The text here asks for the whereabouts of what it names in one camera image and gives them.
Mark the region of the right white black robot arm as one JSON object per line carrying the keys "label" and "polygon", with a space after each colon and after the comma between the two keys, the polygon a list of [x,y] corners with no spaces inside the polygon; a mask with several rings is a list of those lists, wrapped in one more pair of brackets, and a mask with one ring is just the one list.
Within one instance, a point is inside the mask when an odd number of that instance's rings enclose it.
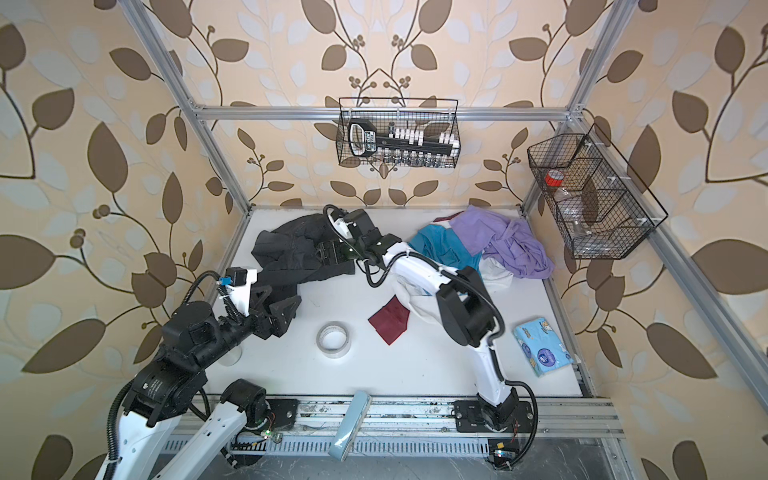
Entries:
{"label": "right white black robot arm", "polygon": [[323,217],[344,248],[352,253],[371,288],[400,276],[435,298],[439,323],[458,345],[467,347],[477,387],[477,410],[484,428],[512,434],[516,439],[523,417],[530,425],[521,446],[496,448],[489,462],[511,471],[530,451],[539,425],[533,389],[504,376],[495,349],[506,324],[480,274],[472,267],[451,269],[415,251],[393,234],[383,235],[363,209],[351,212],[335,205],[323,207]]}

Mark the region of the dark grey cloth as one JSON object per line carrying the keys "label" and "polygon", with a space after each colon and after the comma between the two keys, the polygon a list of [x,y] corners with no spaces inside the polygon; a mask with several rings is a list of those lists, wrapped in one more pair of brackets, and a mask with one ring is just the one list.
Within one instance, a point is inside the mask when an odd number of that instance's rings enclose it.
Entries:
{"label": "dark grey cloth", "polygon": [[256,285],[272,288],[271,302],[296,296],[300,284],[355,273],[346,248],[321,214],[260,232],[251,255],[261,267]]}

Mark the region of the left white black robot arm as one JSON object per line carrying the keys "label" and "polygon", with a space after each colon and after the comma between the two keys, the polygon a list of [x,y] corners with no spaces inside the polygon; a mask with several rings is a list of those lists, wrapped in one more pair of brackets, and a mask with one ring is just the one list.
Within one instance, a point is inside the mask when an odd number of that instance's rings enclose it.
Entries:
{"label": "left white black robot arm", "polygon": [[216,404],[204,391],[207,369],[245,339],[284,335],[301,298],[294,287],[272,288],[254,269],[231,267],[214,281],[225,313],[186,296],[161,329],[158,353],[113,401],[106,424],[107,456],[99,479],[197,479],[246,432],[254,444],[278,443],[294,425],[298,401],[270,400],[265,388],[233,381]]}

